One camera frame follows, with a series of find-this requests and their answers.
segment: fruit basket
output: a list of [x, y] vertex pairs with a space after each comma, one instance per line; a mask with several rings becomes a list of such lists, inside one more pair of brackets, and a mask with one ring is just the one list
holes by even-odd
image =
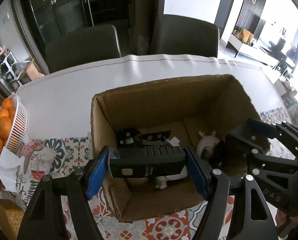
[[15, 155], [18, 153], [27, 127], [27, 111], [16, 94], [9, 96], [14, 102], [14, 117], [8, 138], [5, 137], [4, 146]]

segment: chair backrest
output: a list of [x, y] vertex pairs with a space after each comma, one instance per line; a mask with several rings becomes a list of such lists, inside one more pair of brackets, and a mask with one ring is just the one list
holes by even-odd
[[209, 22], [163, 14], [157, 17], [150, 54], [217, 57], [219, 28]]
[[46, 63], [53, 73], [69, 67], [121, 57], [116, 28], [111, 24], [83, 28], [45, 48]]

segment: cardboard box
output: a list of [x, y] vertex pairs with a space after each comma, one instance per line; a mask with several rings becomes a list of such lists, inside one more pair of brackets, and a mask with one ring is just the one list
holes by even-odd
[[[97, 94], [91, 105], [93, 151], [116, 147], [115, 132], [136, 128], [141, 132], [171, 130], [180, 145], [196, 147], [199, 131], [215, 130], [222, 138], [249, 117], [260, 119], [241, 84], [231, 75], [182, 77], [147, 82]], [[246, 171], [246, 162], [234, 158], [231, 175]], [[105, 198], [120, 221], [136, 221], [173, 214], [192, 207], [199, 196], [190, 177], [168, 181], [168, 187], [155, 189], [149, 182], [129, 188], [124, 179], [107, 175]]]
[[0, 199], [0, 228], [9, 240], [16, 240], [25, 211], [9, 199]]

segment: slatted wood panel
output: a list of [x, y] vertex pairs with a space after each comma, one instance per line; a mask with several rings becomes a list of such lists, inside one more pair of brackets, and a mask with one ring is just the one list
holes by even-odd
[[243, 28], [254, 33], [259, 23], [265, 1], [266, 0], [257, 0], [255, 4], [253, 4], [252, 0], [244, 0], [236, 21], [235, 29]]

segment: white paper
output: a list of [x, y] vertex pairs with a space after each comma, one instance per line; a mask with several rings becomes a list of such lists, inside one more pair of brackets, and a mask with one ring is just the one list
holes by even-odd
[[6, 191], [16, 192], [16, 178], [19, 166], [24, 162], [24, 157], [17, 157], [6, 147], [0, 155], [0, 180]]

